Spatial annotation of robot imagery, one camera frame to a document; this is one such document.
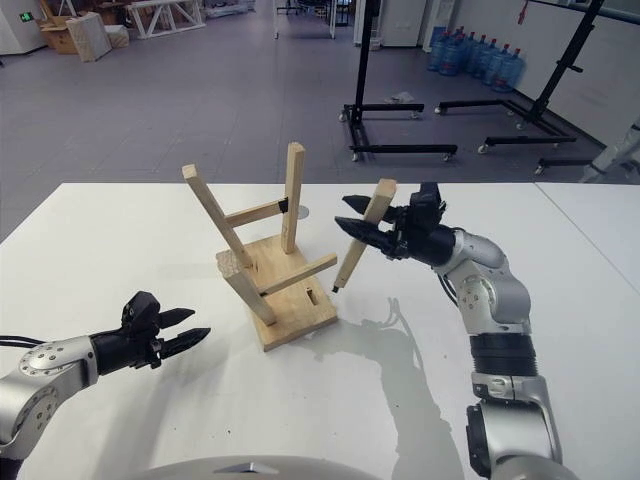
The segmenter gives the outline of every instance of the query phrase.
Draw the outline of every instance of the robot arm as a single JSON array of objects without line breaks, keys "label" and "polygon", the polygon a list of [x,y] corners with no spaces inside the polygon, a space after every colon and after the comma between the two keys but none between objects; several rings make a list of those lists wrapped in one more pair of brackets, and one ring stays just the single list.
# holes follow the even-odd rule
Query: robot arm
[{"label": "robot arm", "polygon": [[16,369],[0,379],[0,470],[17,475],[60,405],[106,375],[124,367],[160,366],[162,359],[200,342],[209,328],[194,328],[172,340],[156,338],[193,310],[160,313],[160,304],[138,292],[124,307],[117,330],[32,345]]},{"label": "robot arm", "polygon": [[[345,201],[362,212],[368,198]],[[473,393],[480,398],[467,408],[469,459],[476,473],[494,480],[575,479],[562,466],[547,385],[536,367],[529,293],[496,244],[440,225],[445,208],[437,184],[423,183],[408,206],[389,209],[389,232],[361,220],[336,222],[390,259],[430,265],[460,310],[475,364]]]}]

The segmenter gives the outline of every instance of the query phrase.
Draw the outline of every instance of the white table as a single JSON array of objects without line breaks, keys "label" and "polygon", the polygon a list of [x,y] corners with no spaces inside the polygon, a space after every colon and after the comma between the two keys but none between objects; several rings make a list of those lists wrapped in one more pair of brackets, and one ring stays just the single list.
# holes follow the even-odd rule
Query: white table
[{"label": "white table", "polygon": [[640,294],[640,186],[538,186]]},{"label": "white table", "polygon": [[[227,211],[282,193],[281,185],[213,188]],[[401,186],[397,202],[415,190]],[[308,258],[345,254],[349,240],[333,216],[353,212],[340,198],[372,191],[303,186],[311,214],[298,245]],[[446,223],[497,241],[531,292],[565,463],[583,480],[637,478],[640,295],[535,185],[441,191]],[[279,221],[238,231],[251,241],[278,232]],[[476,401],[468,340],[428,268],[367,250],[333,297],[341,321],[264,354],[249,312],[214,265],[223,248],[186,185],[153,184],[62,185],[0,245],[4,334],[56,339],[112,329],[141,289],[164,308],[197,311],[173,330],[213,328],[161,368],[116,372],[69,400],[22,478],[118,478],[258,453],[327,458],[383,479],[477,478],[464,433],[465,407]],[[325,288],[335,273],[319,275]],[[411,336],[402,321],[382,325],[398,311]],[[0,349],[2,372],[21,353]]]}]

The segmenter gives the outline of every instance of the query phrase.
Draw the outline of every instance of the wooden stick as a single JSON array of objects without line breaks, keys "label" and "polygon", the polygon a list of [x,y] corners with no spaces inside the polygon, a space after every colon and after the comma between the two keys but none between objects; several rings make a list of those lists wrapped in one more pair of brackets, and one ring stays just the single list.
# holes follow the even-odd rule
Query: wooden stick
[{"label": "wooden stick", "polygon": [[[396,181],[389,180],[386,178],[380,179],[378,182],[378,186],[376,187],[376,191],[371,197],[369,201],[369,205],[367,205],[367,209],[364,212],[363,220],[365,222],[373,223],[377,225],[382,220],[387,208],[391,204],[391,200],[393,200],[393,196],[396,194]],[[338,271],[338,275],[336,276],[335,282],[333,282],[333,292],[337,292],[339,288],[343,288],[353,270],[356,268],[360,257],[364,253],[367,245],[362,243],[359,240],[353,240],[351,242],[351,246],[349,247],[349,251],[347,255],[344,257],[342,261],[342,265],[340,265],[340,270]]]},{"label": "wooden stick", "polygon": [[231,228],[239,227],[240,225],[246,225],[247,223],[255,222],[256,220],[262,220],[263,218],[273,217],[282,213],[281,204],[285,200],[275,200],[273,202],[265,203],[253,208],[247,208],[240,212],[235,212],[227,215],[225,219]]},{"label": "wooden stick", "polygon": [[315,262],[308,263],[307,265],[300,267],[297,270],[289,272],[284,277],[281,277],[274,282],[269,283],[268,285],[262,285],[258,287],[258,292],[262,297],[271,295],[272,293],[279,292],[283,288],[287,288],[294,283],[298,283],[300,280],[310,277],[311,275],[315,275],[316,273],[321,272],[326,268],[332,267],[336,263],[338,263],[338,257],[335,253],[325,255]]},{"label": "wooden stick", "polygon": [[40,0],[40,8],[42,8],[42,12],[44,13],[44,16],[47,20],[51,20],[54,17],[53,12],[51,11],[51,7],[49,7],[49,4],[47,3],[47,0]]},{"label": "wooden stick", "polygon": [[236,235],[236,232],[229,226],[224,217],[224,212],[220,205],[216,201],[215,197],[207,187],[207,184],[198,176],[195,165],[185,165],[182,167],[182,176],[187,181],[193,193],[195,193],[198,200],[204,207],[204,209],[216,224],[218,230],[229,244],[229,248],[235,253],[236,257],[244,267],[250,267],[252,265],[251,257],[244,249],[244,245]]},{"label": "wooden stick", "polygon": [[256,284],[249,277],[249,274],[238,263],[235,255],[226,250],[216,255],[218,269],[223,278],[231,285],[240,298],[249,306],[255,314],[260,317],[265,325],[276,323],[276,314],[264,298],[258,293]]},{"label": "wooden stick", "polygon": [[290,143],[287,150],[287,179],[284,194],[289,201],[289,208],[282,218],[281,244],[284,253],[293,252],[296,246],[296,227],[298,226],[304,152],[304,147],[297,142]]}]

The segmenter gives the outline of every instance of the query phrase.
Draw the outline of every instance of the black metal bar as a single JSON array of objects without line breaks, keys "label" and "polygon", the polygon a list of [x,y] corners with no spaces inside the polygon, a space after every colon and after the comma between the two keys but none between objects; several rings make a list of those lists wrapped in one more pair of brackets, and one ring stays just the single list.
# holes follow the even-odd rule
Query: black metal bar
[{"label": "black metal bar", "polygon": [[504,100],[459,100],[453,102],[440,102],[438,107],[442,110],[460,107],[486,107],[488,105],[504,105]]},{"label": "black metal bar", "polygon": [[589,165],[592,160],[575,159],[575,158],[541,158],[538,166],[542,168],[548,167],[580,167]]},{"label": "black metal bar", "polygon": [[354,152],[371,153],[450,153],[458,151],[457,145],[353,145]]},{"label": "black metal bar", "polygon": [[593,25],[593,21],[598,15],[600,7],[602,7],[603,3],[604,0],[591,0],[589,8],[582,17],[580,25],[578,25],[578,28],[573,34],[573,37],[571,38],[569,45],[567,45],[562,58],[558,61],[558,65],[551,74],[549,81],[545,85],[540,96],[536,99],[535,102],[533,102],[533,106],[531,107],[529,114],[525,118],[526,121],[533,122],[534,120],[542,117],[542,114],[549,105],[549,98],[558,86],[558,83],[560,83],[560,79],[564,75],[564,72],[567,70],[567,68],[573,66],[574,62],[578,58],[578,55],[580,54],[580,50],[582,50],[582,47],[587,41],[589,34],[595,28]]},{"label": "black metal bar", "polygon": [[568,143],[575,141],[575,137],[528,137],[520,135],[517,137],[487,137],[484,143],[492,147],[494,145],[529,145],[533,143]]},{"label": "black metal bar", "polygon": [[363,112],[423,112],[424,103],[365,103],[360,109]]},{"label": "black metal bar", "polygon": [[364,102],[364,86],[367,80],[367,67],[369,64],[369,47],[371,46],[371,28],[375,6],[378,0],[365,0],[364,24],[362,26],[362,43],[360,45],[360,64],[358,65],[358,83],[356,86],[355,120],[362,121],[362,103]]},{"label": "black metal bar", "polygon": [[569,137],[570,135],[568,133],[565,133],[563,130],[561,130],[559,127],[556,127],[555,125],[553,125],[552,123],[549,123],[548,121],[546,121],[544,118],[541,118],[535,122],[533,122],[533,124],[541,129],[547,129],[549,133],[549,135],[557,135],[560,137]]}]

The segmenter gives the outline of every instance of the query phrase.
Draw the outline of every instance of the cardboard box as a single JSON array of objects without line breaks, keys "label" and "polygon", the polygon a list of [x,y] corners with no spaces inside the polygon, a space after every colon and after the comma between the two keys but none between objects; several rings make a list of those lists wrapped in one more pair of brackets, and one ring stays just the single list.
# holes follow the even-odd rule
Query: cardboard box
[{"label": "cardboard box", "polygon": [[66,24],[83,62],[95,62],[111,51],[111,43],[99,14],[89,12],[79,18],[70,18]]},{"label": "cardboard box", "polygon": [[129,32],[124,25],[105,25],[104,29],[113,48],[129,46]]},{"label": "cardboard box", "polygon": [[73,43],[65,22],[73,17],[50,17],[44,22],[39,22],[40,32],[45,38],[47,45],[54,48],[62,55],[77,55],[78,50]]}]

